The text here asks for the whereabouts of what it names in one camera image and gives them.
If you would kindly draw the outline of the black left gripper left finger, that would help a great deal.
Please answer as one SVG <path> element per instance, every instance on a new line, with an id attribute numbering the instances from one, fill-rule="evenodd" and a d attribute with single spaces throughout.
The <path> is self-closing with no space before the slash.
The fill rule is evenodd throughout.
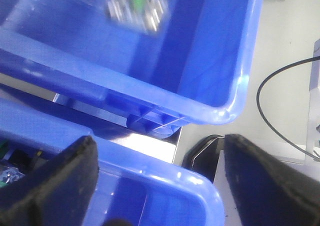
<path id="1" fill-rule="evenodd" d="M 2 226 L 80 226 L 98 181 L 98 148 L 82 136 L 0 190 Z"/>

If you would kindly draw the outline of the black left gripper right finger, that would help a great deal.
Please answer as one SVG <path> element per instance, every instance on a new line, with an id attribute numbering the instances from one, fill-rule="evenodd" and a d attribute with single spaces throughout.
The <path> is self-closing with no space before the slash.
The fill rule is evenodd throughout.
<path id="1" fill-rule="evenodd" d="M 225 173 L 244 226 L 318 226 L 320 183 L 240 134 L 224 137 Z"/>

